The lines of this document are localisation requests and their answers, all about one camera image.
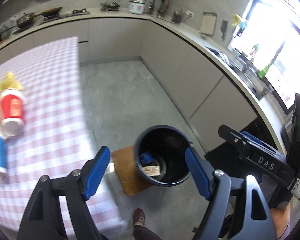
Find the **red paper cup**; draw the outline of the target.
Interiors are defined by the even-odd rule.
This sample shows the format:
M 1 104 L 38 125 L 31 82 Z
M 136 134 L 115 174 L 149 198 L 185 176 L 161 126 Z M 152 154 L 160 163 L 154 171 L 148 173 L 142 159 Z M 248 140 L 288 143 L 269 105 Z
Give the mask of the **red paper cup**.
M 18 136 L 24 127 L 24 96 L 21 91 L 9 88 L 0 95 L 0 126 L 6 138 Z

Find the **yellow cloth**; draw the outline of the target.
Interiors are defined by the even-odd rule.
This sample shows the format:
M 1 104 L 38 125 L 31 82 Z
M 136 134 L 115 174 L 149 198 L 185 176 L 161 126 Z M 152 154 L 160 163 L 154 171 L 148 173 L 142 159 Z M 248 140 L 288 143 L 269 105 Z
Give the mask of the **yellow cloth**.
M 0 82 L 0 95 L 6 89 L 16 89 L 18 91 L 23 90 L 21 83 L 15 78 L 13 72 L 7 72 Z

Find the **blue cloth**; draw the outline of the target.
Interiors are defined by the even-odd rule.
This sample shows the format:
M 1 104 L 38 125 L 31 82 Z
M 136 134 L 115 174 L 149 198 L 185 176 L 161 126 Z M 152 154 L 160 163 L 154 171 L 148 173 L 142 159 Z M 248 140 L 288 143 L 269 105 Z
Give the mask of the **blue cloth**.
M 153 157 L 149 152 L 144 152 L 139 158 L 142 166 L 147 166 L 153 162 Z

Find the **black trash bin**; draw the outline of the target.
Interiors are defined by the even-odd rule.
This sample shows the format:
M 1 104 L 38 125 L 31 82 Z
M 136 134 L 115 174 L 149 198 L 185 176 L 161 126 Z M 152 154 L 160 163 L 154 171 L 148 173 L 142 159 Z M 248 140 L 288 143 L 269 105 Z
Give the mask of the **black trash bin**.
M 134 160 L 140 176 L 156 186 L 172 187 L 190 176 L 185 161 L 185 152 L 192 142 L 178 129 L 167 125 L 152 126 L 144 130 L 134 145 Z M 160 166 L 161 175 L 149 177 L 142 171 L 139 156 L 149 152 L 153 162 L 147 166 Z

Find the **kitchen sink faucet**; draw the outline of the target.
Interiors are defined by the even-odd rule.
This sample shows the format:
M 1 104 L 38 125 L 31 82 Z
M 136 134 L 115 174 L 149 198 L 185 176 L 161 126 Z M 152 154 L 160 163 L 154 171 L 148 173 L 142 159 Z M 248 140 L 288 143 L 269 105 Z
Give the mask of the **kitchen sink faucet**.
M 251 51 L 249 52 L 251 61 L 254 60 L 254 57 L 255 57 L 256 53 L 258 52 L 259 48 L 260 48 L 260 45 L 258 43 L 253 45 Z

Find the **black tracker device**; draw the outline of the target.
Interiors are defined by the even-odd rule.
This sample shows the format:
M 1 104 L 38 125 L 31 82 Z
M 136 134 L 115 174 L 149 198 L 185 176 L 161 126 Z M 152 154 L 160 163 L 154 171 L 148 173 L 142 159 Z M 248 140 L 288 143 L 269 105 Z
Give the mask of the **black tracker device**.
M 287 163 L 300 172 L 300 94 L 295 94 L 292 116 L 281 127 L 281 137 L 287 150 Z

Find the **green bottle on sill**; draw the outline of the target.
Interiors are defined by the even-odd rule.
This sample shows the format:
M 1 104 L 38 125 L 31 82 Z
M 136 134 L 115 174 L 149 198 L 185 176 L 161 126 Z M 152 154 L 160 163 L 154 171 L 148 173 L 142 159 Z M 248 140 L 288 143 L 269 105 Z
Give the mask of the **green bottle on sill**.
M 267 74 L 267 72 L 269 71 L 269 69 L 270 69 L 270 67 L 273 65 L 273 62 L 270 62 L 267 66 L 265 66 L 262 70 L 259 70 L 258 71 L 258 74 L 257 74 L 257 76 L 258 76 L 258 78 L 260 79 L 260 80 L 262 80 L 265 76 L 266 76 L 266 74 Z

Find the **pink checkered tablecloth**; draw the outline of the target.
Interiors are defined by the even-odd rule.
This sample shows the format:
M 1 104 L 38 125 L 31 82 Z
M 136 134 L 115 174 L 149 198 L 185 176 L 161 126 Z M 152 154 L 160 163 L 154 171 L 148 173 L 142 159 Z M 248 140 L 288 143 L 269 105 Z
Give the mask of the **pink checkered tablecloth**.
M 2 228 L 19 232 L 41 176 L 66 177 L 97 154 L 84 120 L 77 37 L 50 42 L 8 60 L 0 65 L 0 82 L 7 72 L 13 72 L 23 86 L 24 127 L 15 137 L 2 133 L 7 174 L 0 177 L 0 239 L 5 238 Z M 66 234 L 75 236 L 66 198 L 60 196 L 59 202 Z M 122 224 L 102 181 L 86 204 L 102 239 L 106 231 Z

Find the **snack packet in bin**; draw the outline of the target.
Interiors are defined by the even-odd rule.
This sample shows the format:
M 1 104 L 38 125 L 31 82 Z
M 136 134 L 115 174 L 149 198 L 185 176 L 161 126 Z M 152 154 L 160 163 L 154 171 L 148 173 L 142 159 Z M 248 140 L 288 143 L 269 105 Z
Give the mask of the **snack packet in bin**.
M 160 166 L 143 166 L 142 171 L 149 177 L 158 177 L 161 175 Z

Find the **person's left shoe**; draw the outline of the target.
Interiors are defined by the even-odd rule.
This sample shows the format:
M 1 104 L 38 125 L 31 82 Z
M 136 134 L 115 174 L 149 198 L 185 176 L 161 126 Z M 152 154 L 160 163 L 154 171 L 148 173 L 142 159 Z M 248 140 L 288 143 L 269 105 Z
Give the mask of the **person's left shoe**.
M 145 228 L 145 213 L 141 208 L 136 208 L 133 213 L 133 228 L 144 229 Z

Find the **wooden stool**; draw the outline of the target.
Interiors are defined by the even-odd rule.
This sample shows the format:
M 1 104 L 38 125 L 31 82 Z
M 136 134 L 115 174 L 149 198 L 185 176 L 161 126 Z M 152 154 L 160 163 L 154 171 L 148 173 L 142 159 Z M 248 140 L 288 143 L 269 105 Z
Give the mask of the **wooden stool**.
M 133 146 L 112 152 L 111 158 L 126 196 L 133 196 L 153 186 L 153 184 L 143 179 L 137 171 Z

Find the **black cleaver knife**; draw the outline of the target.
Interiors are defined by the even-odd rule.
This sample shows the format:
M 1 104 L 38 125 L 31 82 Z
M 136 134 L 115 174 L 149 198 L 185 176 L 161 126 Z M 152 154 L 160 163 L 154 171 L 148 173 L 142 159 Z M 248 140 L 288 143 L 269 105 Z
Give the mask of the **black cleaver knife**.
M 220 28 L 220 31 L 221 31 L 221 34 L 222 34 L 222 41 L 225 40 L 225 35 L 226 35 L 227 28 L 228 28 L 228 22 L 226 20 L 222 20 L 221 28 Z

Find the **yellow blue gloves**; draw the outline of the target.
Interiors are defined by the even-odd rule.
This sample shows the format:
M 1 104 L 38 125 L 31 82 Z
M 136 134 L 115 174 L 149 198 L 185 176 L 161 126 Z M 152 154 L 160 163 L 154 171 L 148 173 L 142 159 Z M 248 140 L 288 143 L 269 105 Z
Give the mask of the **yellow blue gloves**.
M 248 25 L 247 20 L 243 19 L 239 14 L 232 15 L 232 26 L 237 27 L 239 26 L 241 29 L 245 29 Z

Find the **white cutting board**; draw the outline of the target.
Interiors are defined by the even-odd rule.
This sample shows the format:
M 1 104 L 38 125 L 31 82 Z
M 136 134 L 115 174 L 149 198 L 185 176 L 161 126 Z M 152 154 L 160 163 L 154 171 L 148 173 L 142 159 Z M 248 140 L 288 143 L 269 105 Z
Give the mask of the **white cutting board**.
M 217 14 L 214 12 L 203 12 L 199 32 L 204 35 L 213 36 L 216 28 Z

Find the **utensil holder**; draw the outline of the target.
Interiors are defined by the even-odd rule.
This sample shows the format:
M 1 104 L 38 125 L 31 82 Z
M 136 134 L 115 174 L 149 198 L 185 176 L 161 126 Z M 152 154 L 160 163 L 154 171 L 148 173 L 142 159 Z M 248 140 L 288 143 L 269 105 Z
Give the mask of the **utensil holder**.
M 184 18 L 184 15 L 185 15 L 185 13 L 182 10 L 180 10 L 180 11 L 175 10 L 172 15 L 171 21 L 173 23 L 177 23 L 177 24 L 181 23 Z

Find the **white rice cooker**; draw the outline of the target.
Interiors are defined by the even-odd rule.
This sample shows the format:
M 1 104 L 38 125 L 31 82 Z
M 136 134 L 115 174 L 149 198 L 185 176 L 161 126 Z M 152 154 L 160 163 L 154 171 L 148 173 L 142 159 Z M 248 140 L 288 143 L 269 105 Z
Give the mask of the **white rice cooker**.
M 142 15 L 146 6 L 145 0 L 129 0 L 128 12 L 131 14 Z

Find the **kettle on stand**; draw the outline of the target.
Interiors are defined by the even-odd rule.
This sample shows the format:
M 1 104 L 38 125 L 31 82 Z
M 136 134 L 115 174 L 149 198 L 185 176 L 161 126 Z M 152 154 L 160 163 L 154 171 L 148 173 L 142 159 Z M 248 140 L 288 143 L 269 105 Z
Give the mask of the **kettle on stand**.
M 121 0 L 106 0 L 101 3 L 101 11 L 119 11 Z

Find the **green ceramic vase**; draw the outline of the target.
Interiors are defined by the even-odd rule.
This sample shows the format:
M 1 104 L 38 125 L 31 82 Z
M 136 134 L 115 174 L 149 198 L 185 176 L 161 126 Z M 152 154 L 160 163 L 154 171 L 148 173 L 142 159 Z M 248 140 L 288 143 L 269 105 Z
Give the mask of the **green ceramic vase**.
M 5 40 L 9 38 L 11 34 L 11 27 L 8 27 L 7 25 L 3 24 L 0 28 L 0 36 L 2 40 Z

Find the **lidded steel pot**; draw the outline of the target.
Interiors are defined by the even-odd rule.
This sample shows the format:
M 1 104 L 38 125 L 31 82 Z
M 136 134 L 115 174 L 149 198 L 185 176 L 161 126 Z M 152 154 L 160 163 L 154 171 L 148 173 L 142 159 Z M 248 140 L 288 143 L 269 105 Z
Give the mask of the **lidded steel pot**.
M 23 16 L 17 19 L 17 27 L 25 28 L 26 26 L 32 25 L 34 20 L 41 16 L 41 14 L 35 14 L 34 12 L 24 13 Z

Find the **gas stove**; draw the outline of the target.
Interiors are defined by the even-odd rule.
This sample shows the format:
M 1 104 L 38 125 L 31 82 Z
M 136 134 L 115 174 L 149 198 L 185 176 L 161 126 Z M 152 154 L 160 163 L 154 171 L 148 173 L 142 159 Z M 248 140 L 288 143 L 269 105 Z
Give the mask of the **gas stove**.
M 52 12 L 49 15 L 44 16 L 42 14 L 42 16 L 44 17 L 42 22 L 40 23 L 40 25 L 42 24 L 46 24 L 52 21 L 56 21 L 56 20 L 61 20 L 64 18 L 69 18 L 69 17 L 74 17 L 74 16 L 82 16 L 82 15 L 90 15 L 90 11 L 87 10 L 86 8 L 84 9 L 74 9 L 69 13 L 64 13 L 64 14 L 60 14 L 61 8 L 58 8 L 57 12 Z

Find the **black wok pan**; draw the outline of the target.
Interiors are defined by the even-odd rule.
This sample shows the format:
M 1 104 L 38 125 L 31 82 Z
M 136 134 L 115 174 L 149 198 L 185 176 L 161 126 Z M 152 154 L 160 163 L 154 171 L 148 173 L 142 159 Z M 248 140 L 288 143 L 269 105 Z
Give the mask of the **black wok pan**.
M 40 14 L 45 17 L 45 18 L 49 18 L 49 17 L 58 17 L 59 16 L 59 12 L 62 10 L 62 7 L 57 7 L 57 8 L 52 8 L 52 9 L 48 9 L 44 12 L 41 12 Z

